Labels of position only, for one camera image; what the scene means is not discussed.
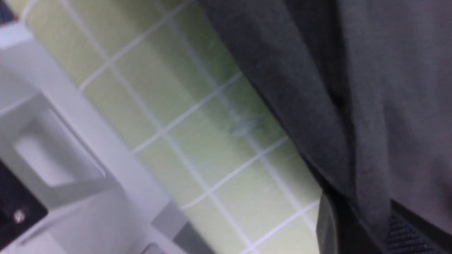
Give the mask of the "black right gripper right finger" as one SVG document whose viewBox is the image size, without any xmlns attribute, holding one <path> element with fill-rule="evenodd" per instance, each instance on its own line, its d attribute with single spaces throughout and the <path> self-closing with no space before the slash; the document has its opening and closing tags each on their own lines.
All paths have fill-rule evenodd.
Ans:
<svg viewBox="0 0 452 254">
<path fill-rule="evenodd" d="M 391 201 L 386 254 L 450 254 L 452 236 Z"/>
</svg>

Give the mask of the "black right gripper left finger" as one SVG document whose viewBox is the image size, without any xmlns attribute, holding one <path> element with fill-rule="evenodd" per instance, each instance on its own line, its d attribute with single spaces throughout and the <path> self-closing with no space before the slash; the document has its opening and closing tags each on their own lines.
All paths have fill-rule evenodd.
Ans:
<svg viewBox="0 0 452 254">
<path fill-rule="evenodd" d="M 316 236 L 320 254 L 381 254 L 348 204 L 338 195 L 323 192 Z"/>
</svg>

